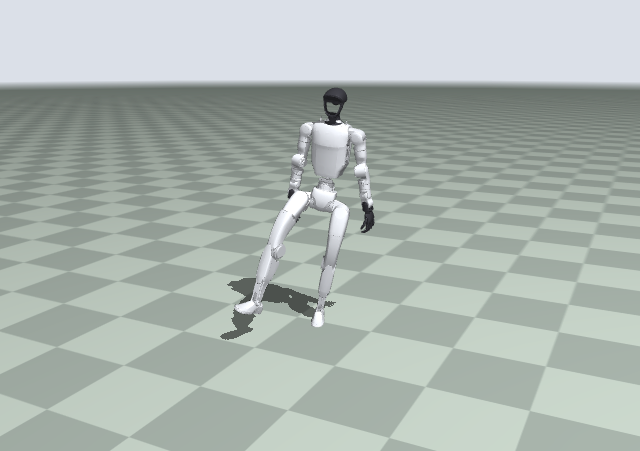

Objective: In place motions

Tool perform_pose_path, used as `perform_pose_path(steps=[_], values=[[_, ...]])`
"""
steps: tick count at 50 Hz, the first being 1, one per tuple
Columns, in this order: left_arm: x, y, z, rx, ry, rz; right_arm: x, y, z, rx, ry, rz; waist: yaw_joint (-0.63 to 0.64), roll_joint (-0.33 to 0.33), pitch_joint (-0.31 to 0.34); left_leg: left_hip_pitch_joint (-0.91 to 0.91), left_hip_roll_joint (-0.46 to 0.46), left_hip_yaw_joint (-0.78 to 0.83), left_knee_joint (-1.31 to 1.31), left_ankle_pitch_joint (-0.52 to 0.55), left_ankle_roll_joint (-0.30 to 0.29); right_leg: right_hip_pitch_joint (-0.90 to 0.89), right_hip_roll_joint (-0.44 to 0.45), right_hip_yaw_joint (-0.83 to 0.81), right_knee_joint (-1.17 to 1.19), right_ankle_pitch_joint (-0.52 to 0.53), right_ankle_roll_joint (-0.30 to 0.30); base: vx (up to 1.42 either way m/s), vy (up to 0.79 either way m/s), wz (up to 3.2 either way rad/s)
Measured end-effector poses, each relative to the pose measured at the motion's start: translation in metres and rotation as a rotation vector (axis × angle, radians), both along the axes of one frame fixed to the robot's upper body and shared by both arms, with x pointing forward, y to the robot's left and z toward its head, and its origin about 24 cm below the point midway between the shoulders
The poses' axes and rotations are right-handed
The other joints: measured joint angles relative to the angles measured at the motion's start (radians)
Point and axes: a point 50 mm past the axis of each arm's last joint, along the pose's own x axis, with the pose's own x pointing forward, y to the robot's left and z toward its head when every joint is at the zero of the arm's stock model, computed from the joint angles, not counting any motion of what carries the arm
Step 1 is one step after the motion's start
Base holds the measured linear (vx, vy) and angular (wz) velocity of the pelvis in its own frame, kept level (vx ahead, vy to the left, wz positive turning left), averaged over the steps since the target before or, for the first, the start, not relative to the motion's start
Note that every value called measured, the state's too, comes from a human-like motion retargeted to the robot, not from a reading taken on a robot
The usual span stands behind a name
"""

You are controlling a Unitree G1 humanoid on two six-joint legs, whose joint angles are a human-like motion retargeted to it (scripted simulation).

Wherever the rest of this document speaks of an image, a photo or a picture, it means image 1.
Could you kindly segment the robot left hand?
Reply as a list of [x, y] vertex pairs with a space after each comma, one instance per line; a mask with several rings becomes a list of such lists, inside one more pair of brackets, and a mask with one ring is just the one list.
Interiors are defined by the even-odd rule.
[[366, 202], [362, 203], [362, 208], [363, 208], [363, 211], [365, 212], [365, 216], [364, 216], [365, 220], [360, 229], [363, 229], [364, 226], [366, 225], [365, 230], [361, 231], [361, 233], [365, 233], [365, 232], [368, 232], [374, 225], [374, 214], [372, 212], [373, 206], [368, 209], [368, 204]]

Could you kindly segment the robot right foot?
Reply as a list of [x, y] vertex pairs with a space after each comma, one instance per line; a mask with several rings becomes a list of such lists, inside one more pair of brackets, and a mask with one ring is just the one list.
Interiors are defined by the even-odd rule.
[[259, 305], [255, 305], [254, 302], [252, 300], [250, 300], [250, 301], [242, 303], [242, 304], [236, 304], [234, 306], [234, 309], [236, 311], [238, 311], [239, 313], [242, 313], [242, 314], [249, 314], [249, 315], [251, 315], [251, 314], [261, 314], [261, 312], [263, 310], [263, 304], [260, 302]]

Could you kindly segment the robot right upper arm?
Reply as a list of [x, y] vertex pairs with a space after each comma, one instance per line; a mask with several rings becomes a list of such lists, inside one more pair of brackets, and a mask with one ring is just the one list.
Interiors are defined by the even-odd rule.
[[299, 168], [303, 168], [307, 165], [307, 154], [310, 148], [312, 128], [315, 122], [304, 123], [300, 127], [300, 136], [298, 140], [298, 153], [292, 158], [292, 164]]

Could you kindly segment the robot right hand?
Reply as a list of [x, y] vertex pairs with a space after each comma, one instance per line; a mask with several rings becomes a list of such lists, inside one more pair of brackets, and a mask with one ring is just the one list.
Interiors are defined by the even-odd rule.
[[[290, 198], [293, 194], [294, 194], [294, 190], [293, 190], [293, 189], [290, 189], [290, 190], [289, 190], [289, 193], [288, 193], [288, 198]], [[301, 218], [301, 217], [299, 217], [299, 218]], [[297, 221], [299, 221], [299, 219], [297, 219]], [[296, 221], [296, 222], [297, 222], [297, 221]]]

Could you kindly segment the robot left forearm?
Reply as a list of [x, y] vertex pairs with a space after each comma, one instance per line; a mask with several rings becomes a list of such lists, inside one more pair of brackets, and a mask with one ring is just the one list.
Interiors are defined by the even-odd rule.
[[358, 179], [359, 191], [360, 191], [360, 199], [361, 205], [363, 202], [368, 204], [368, 209], [373, 206], [373, 200], [371, 198], [371, 189], [370, 189], [370, 175], [367, 165], [365, 166], [365, 174], [366, 177], [361, 177]]

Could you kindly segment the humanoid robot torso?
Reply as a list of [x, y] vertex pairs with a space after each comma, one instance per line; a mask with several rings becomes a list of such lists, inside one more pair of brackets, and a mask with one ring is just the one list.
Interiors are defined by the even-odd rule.
[[[319, 183], [312, 190], [309, 203], [310, 208], [332, 213], [334, 200], [337, 197], [335, 183], [331, 178], [340, 177], [349, 164], [352, 143], [349, 140], [349, 128], [352, 126], [342, 123], [328, 125], [326, 120], [316, 121], [312, 128], [311, 160], [315, 175], [321, 176]], [[326, 178], [323, 178], [326, 177]]]

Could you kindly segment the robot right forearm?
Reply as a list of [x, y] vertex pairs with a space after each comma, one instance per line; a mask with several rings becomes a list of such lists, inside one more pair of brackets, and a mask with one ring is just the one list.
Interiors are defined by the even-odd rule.
[[295, 193], [296, 191], [299, 191], [299, 187], [300, 187], [300, 184], [301, 184], [301, 178], [302, 178], [302, 174], [303, 174], [304, 169], [303, 168], [299, 168], [297, 166], [294, 166], [292, 164], [292, 162], [291, 162], [291, 166], [292, 166], [292, 169], [291, 169], [292, 174], [291, 174], [290, 187], [288, 189], [288, 193], [289, 193], [290, 189], [293, 189], [294, 193]]

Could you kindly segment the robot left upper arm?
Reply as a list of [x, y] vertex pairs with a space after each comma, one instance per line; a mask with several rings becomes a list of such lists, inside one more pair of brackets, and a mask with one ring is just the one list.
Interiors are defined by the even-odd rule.
[[349, 128], [349, 140], [354, 144], [354, 154], [357, 166], [354, 166], [355, 177], [366, 177], [365, 166], [367, 160], [366, 135], [364, 131], [356, 128]]

